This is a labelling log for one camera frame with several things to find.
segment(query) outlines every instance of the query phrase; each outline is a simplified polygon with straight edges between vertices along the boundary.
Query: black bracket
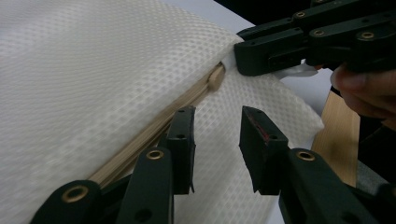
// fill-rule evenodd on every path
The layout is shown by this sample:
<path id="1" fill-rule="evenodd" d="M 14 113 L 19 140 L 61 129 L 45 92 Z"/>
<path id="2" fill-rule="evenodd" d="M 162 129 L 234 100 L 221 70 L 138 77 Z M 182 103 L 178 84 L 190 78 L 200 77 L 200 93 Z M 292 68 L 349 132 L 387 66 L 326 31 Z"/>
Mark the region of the black bracket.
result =
<path id="1" fill-rule="evenodd" d="M 396 68 L 396 2 L 315 0 L 290 18 L 238 33 L 236 65 L 259 76 L 301 64 L 346 63 L 355 72 Z"/>
<path id="2" fill-rule="evenodd" d="M 193 106 L 180 108 L 158 146 L 141 152 L 131 175 L 104 189 L 90 180 L 65 184 L 31 223 L 173 223 L 174 194 L 188 194 L 192 188 L 194 112 Z"/>
<path id="3" fill-rule="evenodd" d="M 244 106 L 240 148 L 254 191 L 277 195 L 285 223 L 396 223 L 396 185 L 376 195 L 344 184 L 314 151 L 288 148 L 264 112 Z"/>

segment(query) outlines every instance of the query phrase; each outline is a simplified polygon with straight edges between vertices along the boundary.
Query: white surface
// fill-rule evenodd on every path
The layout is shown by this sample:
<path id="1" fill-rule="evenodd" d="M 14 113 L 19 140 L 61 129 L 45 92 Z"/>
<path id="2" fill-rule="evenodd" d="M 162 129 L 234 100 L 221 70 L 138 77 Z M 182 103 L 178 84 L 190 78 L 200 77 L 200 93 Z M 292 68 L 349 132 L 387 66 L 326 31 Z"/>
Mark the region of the white surface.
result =
<path id="1" fill-rule="evenodd" d="M 316 113 L 274 76 L 244 77 L 227 71 L 217 92 L 195 112 L 196 192 L 176 197 L 176 223 L 265 223 L 274 197 L 253 193 L 239 149 L 242 105 L 264 111 L 299 146 L 322 126 Z"/>
<path id="2" fill-rule="evenodd" d="M 87 178 L 239 41 L 155 0 L 0 3 L 0 223 Z"/>
<path id="3" fill-rule="evenodd" d="M 182 7 L 196 15 L 199 15 L 215 24 L 228 29 L 232 33 L 253 26 L 249 21 L 244 20 L 238 15 L 234 14 L 227 8 L 219 5 L 213 0 L 163 0 L 166 3 L 174 6 Z M 332 71 L 328 69 L 321 69 L 318 74 L 312 77 L 283 77 L 283 82 L 296 95 L 304 99 L 316 113 L 320 116 L 331 87 L 330 75 Z M 313 137 L 308 139 L 305 143 L 299 145 L 303 148 L 311 148 Z M 273 204 L 272 212 L 268 215 L 265 223 L 269 224 L 283 224 L 277 198 L 272 199 L 276 201 Z"/>
<path id="4" fill-rule="evenodd" d="M 2 1 L 0 10 L 7 224 L 27 223 L 56 188 L 88 177 L 240 41 L 156 0 Z M 321 128 L 273 76 L 229 69 L 196 111 L 197 194 L 178 201 L 178 223 L 267 219 L 273 201 L 252 193 L 237 146 L 242 105 L 264 110 L 293 146 Z"/>

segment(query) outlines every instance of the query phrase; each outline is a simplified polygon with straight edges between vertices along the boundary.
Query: white mesh fabric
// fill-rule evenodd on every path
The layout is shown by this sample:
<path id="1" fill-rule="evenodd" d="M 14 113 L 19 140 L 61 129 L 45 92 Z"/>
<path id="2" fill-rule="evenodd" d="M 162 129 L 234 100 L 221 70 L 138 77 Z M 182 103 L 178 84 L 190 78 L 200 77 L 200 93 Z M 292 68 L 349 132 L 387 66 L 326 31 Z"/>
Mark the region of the white mesh fabric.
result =
<path id="1" fill-rule="evenodd" d="M 6 0 L 0 3 L 0 31 L 0 223 L 7 224 L 28 223 L 55 189 L 91 175 L 240 41 L 212 23 L 156 0 Z M 196 112 L 198 148 L 200 144 L 221 147 L 213 152 L 213 160 L 197 151 L 197 190 L 210 189 L 197 205 L 207 206 L 206 210 L 214 200 L 223 206 L 230 194 L 222 197 L 226 201 L 220 200 L 214 193 L 224 189 L 214 192 L 210 181 L 200 184 L 200 179 L 228 176 L 221 184 L 230 188 L 228 192 L 240 194 L 237 199 L 250 197 L 246 196 L 251 194 L 246 191 L 250 189 L 247 171 L 232 144 L 239 137 L 240 101 L 268 106 L 257 102 L 262 91 L 250 89 L 256 81 L 243 84 L 248 82 L 238 78 L 246 77 L 232 74 L 229 77 L 236 79 L 226 78 L 232 84 L 224 89 L 241 92 L 235 98 L 239 100 L 223 95 L 216 100 L 222 105 L 203 105 Z M 278 86 L 276 93 L 284 92 L 283 98 L 276 96 L 272 102 L 303 108 L 294 116 L 318 124 L 301 101 L 289 96 L 276 79 L 267 78 L 260 77 L 265 81 L 257 85 Z M 285 107 L 274 106 L 270 116 L 290 122 L 287 128 L 297 126 L 296 119 L 282 111 Z M 218 109 L 224 108 L 231 108 L 227 113 L 232 114 L 216 120 Z M 212 130 L 206 126 L 219 121 L 227 125 Z M 221 138 L 205 140 L 209 130 Z M 284 132 L 292 135 L 288 135 L 290 140 L 299 141 L 295 131 Z M 233 172 L 209 166 L 220 162 L 219 154 L 229 144 L 233 145 L 231 156 L 239 160 Z M 213 171 L 199 168 L 203 161 Z M 243 184 L 230 184 L 230 180 Z M 249 206 L 255 200 L 240 203 Z M 258 203 L 265 210 L 269 202 Z M 252 215 L 246 208 L 237 210 L 233 212 L 241 217 Z M 207 219 L 222 220 L 223 213 L 210 214 Z M 186 215 L 177 218 L 179 223 L 189 223 L 184 222 Z M 262 218 L 262 210 L 253 218 Z M 195 221 L 204 223 L 202 217 Z"/>
<path id="2" fill-rule="evenodd" d="M 243 77 L 226 73 L 221 88 L 195 112 L 196 192 L 176 196 L 176 223 L 264 223 L 275 198 L 253 193 L 239 149 L 242 105 L 264 111 L 299 146 L 322 128 L 312 108 L 272 75 Z"/>

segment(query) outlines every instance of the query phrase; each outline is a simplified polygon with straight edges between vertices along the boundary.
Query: metal screw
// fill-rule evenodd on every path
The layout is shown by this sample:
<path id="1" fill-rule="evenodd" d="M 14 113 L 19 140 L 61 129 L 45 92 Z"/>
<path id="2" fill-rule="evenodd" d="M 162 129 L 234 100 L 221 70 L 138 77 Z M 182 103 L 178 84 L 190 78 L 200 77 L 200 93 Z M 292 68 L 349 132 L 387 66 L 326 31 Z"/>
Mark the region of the metal screw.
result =
<path id="1" fill-rule="evenodd" d="M 296 17 L 300 17 L 301 18 L 303 16 L 305 16 L 305 13 L 303 11 L 296 13 Z"/>
<path id="2" fill-rule="evenodd" d="M 160 150 L 152 150 L 146 156 L 150 160 L 156 161 L 163 157 L 163 152 Z"/>
<path id="3" fill-rule="evenodd" d="M 68 189 L 62 195 L 62 200 L 65 203 L 75 203 L 81 199 L 83 199 L 88 194 L 88 188 L 82 185 L 74 186 L 73 188 Z"/>
<path id="4" fill-rule="evenodd" d="M 316 30 L 316 31 L 314 31 L 314 35 L 317 35 L 317 36 L 319 36 L 319 35 L 324 35 L 324 31 L 322 31 L 322 30 Z"/>
<path id="5" fill-rule="evenodd" d="M 364 39 L 371 39 L 374 38 L 374 33 L 371 32 L 364 32 L 361 34 L 361 37 Z"/>
<path id="6" fill-rule="evenodd" d="M 303 161 L 314 161 L 315 160 L 315 156 L 312 153 L 305 152 L 305 151 L 297 152 L 297 157 Z"/>

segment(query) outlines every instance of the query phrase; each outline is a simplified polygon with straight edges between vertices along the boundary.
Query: human hand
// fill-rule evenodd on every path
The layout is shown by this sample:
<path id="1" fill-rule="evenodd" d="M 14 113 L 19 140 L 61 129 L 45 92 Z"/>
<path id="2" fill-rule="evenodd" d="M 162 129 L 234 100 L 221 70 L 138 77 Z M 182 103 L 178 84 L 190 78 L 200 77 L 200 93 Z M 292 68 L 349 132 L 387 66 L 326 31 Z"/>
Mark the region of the human hand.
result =
<path id="1" fill-rule="evenodd" d="M 385 126 L 396 131 L 396 70 L 358 74 L 343 64 L 334 70 L 331 82 L 352 110 L 383 119 Z"/>

